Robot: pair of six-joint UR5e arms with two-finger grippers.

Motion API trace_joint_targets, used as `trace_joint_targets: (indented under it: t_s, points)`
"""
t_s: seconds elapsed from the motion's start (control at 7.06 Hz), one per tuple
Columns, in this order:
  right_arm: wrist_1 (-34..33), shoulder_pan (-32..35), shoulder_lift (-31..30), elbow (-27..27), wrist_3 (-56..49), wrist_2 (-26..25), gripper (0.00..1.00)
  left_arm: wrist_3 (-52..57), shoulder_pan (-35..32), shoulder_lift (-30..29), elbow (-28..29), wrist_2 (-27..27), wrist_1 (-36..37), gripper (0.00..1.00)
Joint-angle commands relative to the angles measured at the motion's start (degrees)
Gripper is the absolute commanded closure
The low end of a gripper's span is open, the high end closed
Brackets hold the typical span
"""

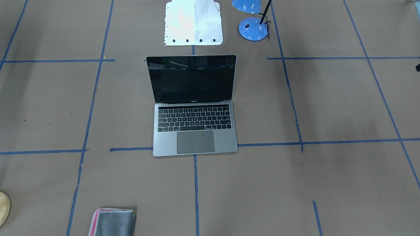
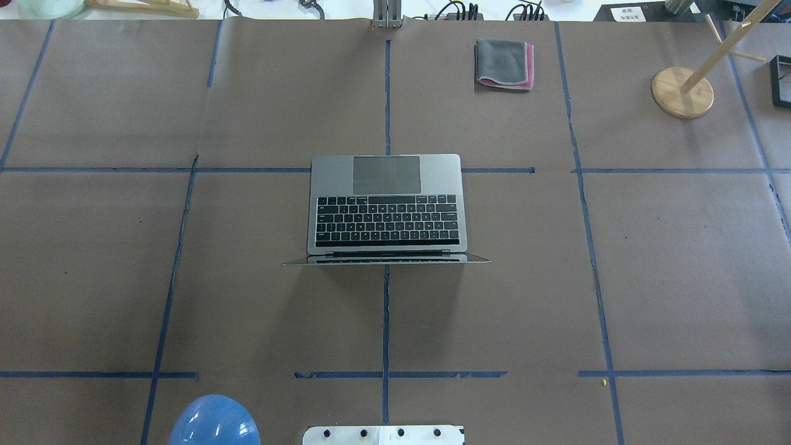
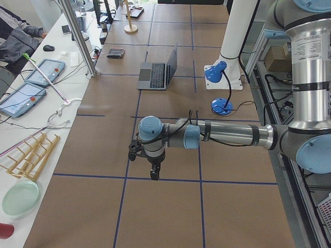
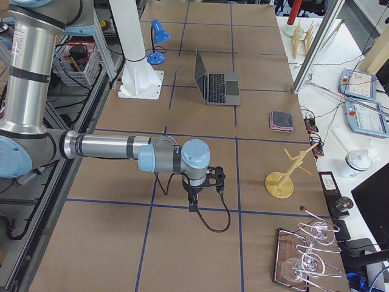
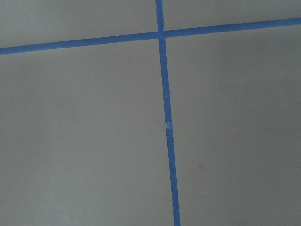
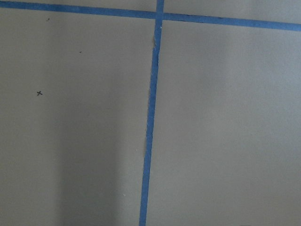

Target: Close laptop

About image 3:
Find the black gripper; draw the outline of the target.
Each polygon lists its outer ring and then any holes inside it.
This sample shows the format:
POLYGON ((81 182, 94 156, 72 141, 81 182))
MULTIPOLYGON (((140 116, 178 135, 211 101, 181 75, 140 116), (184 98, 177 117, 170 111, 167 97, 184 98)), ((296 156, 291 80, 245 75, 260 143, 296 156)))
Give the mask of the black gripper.
POLYGON ((150 177, 151 180, 159 180, 159 173, 161 169, 161 163, 164 161, 165 156, 148 157, 147 160, 151 163, 150 177))

